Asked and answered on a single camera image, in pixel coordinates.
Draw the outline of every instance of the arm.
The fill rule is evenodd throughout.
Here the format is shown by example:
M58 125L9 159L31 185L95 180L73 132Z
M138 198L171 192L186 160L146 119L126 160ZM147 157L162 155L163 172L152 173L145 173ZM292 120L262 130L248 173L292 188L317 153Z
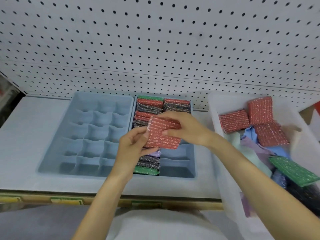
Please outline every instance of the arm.
M220 159L276 240L320 239L320 220L225 138L202 126L188 113L170 111L158 117L176 119L181 124L182 129L170 129L164 135L205 146Z
M139 157L158 148L142 149L148 140L146 127L137 127L120 138L114 166L95 196L73 240L105 240L125 185L133 176Z

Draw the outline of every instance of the hand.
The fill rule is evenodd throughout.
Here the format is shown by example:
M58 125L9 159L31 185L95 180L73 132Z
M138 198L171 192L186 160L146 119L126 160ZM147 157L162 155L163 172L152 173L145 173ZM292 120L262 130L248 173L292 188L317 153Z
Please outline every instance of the hand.
M162 132L166 136L174 136L205 147L209 146L213 132L203 126L195 117L186 112L167 111L157 115L158 118L170 118L180 122L181 129L168 129Z
M117 157L110 175L129 181L134 173L139 157L158 150L158 147L142 148L148 141L147 127L136 127L123 135L119 140Z

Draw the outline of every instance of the forearm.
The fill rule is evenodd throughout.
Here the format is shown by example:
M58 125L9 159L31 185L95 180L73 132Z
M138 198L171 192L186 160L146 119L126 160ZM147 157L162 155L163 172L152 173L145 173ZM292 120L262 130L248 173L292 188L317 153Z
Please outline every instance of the forearm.
M99 189L73 240L105 240L126 181L110 174Z
M226 139L213 133L208 148L229 171L275 239L320 239L319 219Z

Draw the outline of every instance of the person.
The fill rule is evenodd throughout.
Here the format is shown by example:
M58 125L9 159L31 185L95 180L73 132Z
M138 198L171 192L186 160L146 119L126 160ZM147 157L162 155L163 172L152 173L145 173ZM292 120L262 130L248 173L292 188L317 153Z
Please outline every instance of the person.
M225 138L188 113L168 111L158 117L181 124L181 129L169 129L162 132L164 135L205 146L219 158L274 239L320 239L320 220ZM148 140L146 129L137 127L121 137L114 166L72 239L226 239L209 221L184 212L131 210L114 218L121 193L132 178L139 157L158 149L143 149Z

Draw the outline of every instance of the person's left hand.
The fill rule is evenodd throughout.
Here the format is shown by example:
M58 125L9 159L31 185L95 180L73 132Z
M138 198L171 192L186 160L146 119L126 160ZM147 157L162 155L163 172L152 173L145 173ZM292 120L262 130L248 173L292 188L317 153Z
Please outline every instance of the person's left hand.
M139 157L158 150L158 147L144 149L149 133L147 127L136 127L123 135L119 140L117 157L115 159L110 175L120 176L129 181L134 173Z

